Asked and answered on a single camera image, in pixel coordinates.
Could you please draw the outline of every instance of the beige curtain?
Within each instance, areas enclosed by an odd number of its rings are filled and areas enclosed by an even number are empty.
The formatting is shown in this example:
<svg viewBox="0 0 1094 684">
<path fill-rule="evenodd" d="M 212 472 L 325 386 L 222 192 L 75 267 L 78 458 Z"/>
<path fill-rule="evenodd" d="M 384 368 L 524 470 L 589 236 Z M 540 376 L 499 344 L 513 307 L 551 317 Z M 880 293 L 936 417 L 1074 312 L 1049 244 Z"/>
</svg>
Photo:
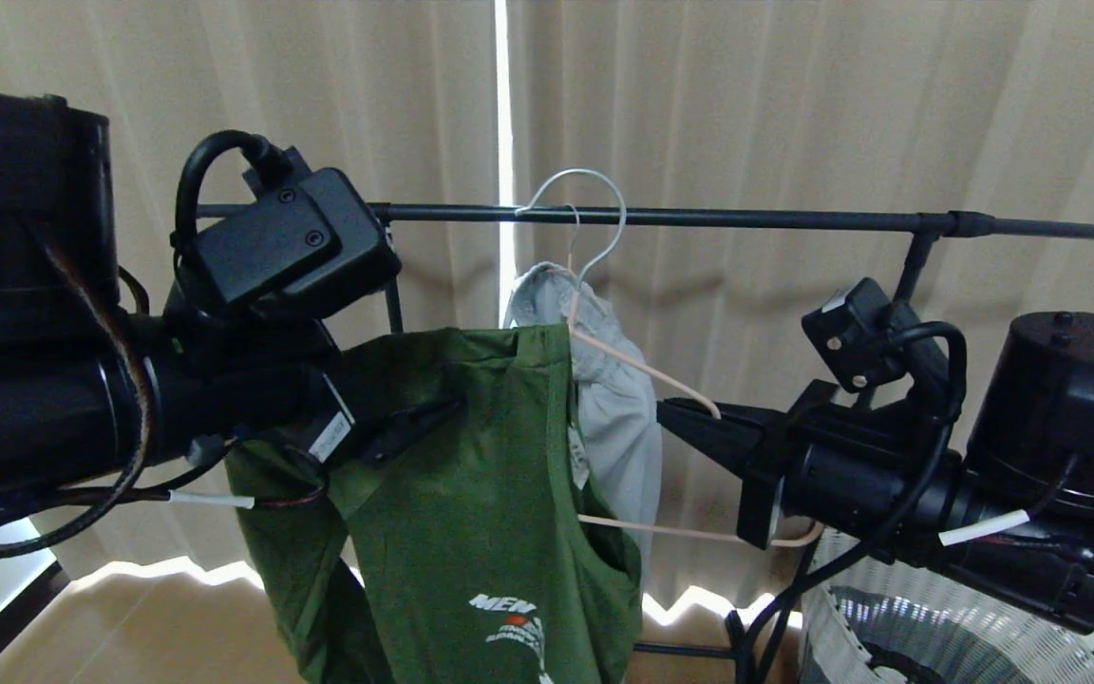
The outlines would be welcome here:
<svg viewBox="0 0 1094 684">
<path fill-rule="evenodd" d="M 512 0 L 509 16 L 522 202 L 589 165 L 639 206 L 1094 221 L 1094 3 Z M 612 202 L 585 181 L 547 199 Z M 583 231 L 578 263 L 612 234 Z M 517 265 L 563 263 L 567 241 L 526 229 Z M 860 277 L 891 289 L 906 248 L 895 234 L 630 228 L 591 278 L 657 368 L 715 399 L 787 407 L 828 378 L 800 316 Z M 1009 321 L 1094 311 L 1094 243 L 943 240 L 917 306 L 968 337 L 963 445 Z M 732 532 L 737 494 L 666 438 L 661 524 Z M 744 606 L 785 566 L 659 534 L 650 593 L 667 606 L 698 584 Z"/>
<path fill-rule="evenodd" d="M 490 3 L 0 3 L 0 91 L 55 92 L 112 119 L 120 263 L 162 306 L 175 186 L 206 135 L 242 128 L 334 165 L 370 200 L 494 202 Z M 248 200 L 224 160 L 207 202 Z M 493 227 L 394 227 L 408 329 L 496 325 Z M 387 331 L 382 298 L 329 326 L 342 347 Z M 158 480 L 186 467 L 166 464 Z M 195 486 L 225 490 L 221 472 Z M 38 521 L 53 528 L 53 517 Z M 135 503 L 58 546 L 67 572 L 108 559 L 244 558 L 234 514 Z"/>
</svg>

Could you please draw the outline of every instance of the brown floor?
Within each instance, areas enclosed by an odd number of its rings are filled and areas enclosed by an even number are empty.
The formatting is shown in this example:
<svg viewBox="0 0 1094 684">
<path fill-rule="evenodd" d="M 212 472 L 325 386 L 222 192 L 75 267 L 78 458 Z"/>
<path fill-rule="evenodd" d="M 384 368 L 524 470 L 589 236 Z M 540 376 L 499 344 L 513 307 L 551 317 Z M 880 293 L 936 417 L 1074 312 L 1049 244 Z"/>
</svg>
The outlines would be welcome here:
<svg viewBox="0 0 1094 684">
<path fill-rule="evenodd" d="M 721 621 L 701 608 L 687 612 L 668 629 L 647 621 L 643 638 L 686 645 L 725 641 Z M 627 681 L 720 683 L 732 676 L 726 661 L 636 653 Z M 790 672 L 777 681 L 794 677 Z M 0 684 L 165 681 L 296 684 L 300 679 L 259 589 L 246 580 L 208 587 L 185 575 L 156 580 L 112 576 L 88 588 L 67 588 L 0 654 Z"/>
</svg>

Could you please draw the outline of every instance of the clothing rack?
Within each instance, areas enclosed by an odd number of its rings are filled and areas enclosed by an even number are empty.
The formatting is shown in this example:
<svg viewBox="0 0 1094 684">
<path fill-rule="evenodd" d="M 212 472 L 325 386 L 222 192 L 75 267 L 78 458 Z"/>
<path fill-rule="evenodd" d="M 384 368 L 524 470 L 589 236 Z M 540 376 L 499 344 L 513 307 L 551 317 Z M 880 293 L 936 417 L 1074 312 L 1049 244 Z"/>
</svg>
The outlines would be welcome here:
<svg viewBox="0 0 1094 684">
<path fill-rule="evenodd" d="M 242 211 L 247 205 L 200 205 L 197 218 L 225 218 Z M 589 225 L 616 225 L 619 211 L 610 207 L 534 207 L 517 211 L 520 207 L 493 205 L 396 205 L 372 202 L 371 211 L 383 229 L 391 234 L 396 221 L 442 222 L 542 222 L 542 224 L 569 224 L 580 220 Z M 627 225 L 682 227 L 682 228 L 736 228 L 863 231 L 863 233 L 908 233 L 910 246 L 904 260 L 903 274 L 894 290 L 894 301 L 909 300 L 915 295 L 919 277 L 934 243 L 941 237 L 982 237 L 986 234 L 1012 234 L 1027 237 L 1067 237 L 1094 241 L 1094 224 L 1084 222 L 1008 220 L 984 212 L 795 212 L 746 211 L 746 209 L 683 209 L 683 208 L 629 208 Z M 404 314 L 399 305 L 399 285 L 392 280 L 385 288 L 386 315 L 392 333 L 404 333 Z M 857 397 L 857 407 L 872 404 L 873 390 Z M 803 554 L 802 570 L 812 560 L 817 542 Z M 791 611 L 782 611 L 776 619 L 788 619 Z M 744 684 L 754 674 L 754 641 L 757 634 L 746 634 L 737 611 L 724 618 L 729 633 L 729 648 L 715 646 L 653 645 L 637 642 L 635 650 L 645 653 L 673 654 L 674 657 L 730 659 L 735 663 L 734 680 Z"/>
</svg>

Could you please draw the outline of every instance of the white fan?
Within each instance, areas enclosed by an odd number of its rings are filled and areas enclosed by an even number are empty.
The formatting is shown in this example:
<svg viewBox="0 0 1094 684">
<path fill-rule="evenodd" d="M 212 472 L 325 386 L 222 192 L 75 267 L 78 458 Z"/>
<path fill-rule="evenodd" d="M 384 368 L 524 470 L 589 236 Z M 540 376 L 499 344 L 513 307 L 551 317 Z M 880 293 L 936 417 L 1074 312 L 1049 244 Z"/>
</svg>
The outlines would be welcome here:
<svg viewBox="0 0 1094 684">
<path fill-rule="evenodd" d="M 854 545 L 826 532 L 815 566 Z M 803 598 L 802 684 L 1094 684 L 1075 634 L 936 572 L 864 559 Z"/>
</svg>

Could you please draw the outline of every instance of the green shirt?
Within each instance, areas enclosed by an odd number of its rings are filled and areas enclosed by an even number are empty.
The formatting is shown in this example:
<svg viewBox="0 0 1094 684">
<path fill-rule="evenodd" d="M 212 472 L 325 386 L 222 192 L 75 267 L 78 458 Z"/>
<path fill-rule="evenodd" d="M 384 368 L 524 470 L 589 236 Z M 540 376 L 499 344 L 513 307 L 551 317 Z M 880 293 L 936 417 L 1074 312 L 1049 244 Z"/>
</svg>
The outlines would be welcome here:
<svg viewBox="0 0 1094 684">
<path fill-rule="evenodd" d="M 639 556 L 572 431 L 563 325 L 440 329 L 344 353 L 382 410 L 465 396 L 459 416 L 383 466 L 334 454 L 328 497 L 240 511 L 309 681 L 620 681 L 641 627 Z M 570 450 L 572 432 L 572 450 Z M 226 460 L 238 494 L 306 492 L 265 442 Z M 364 590 L 339 554 L 352 536 Z"/>
</svg>

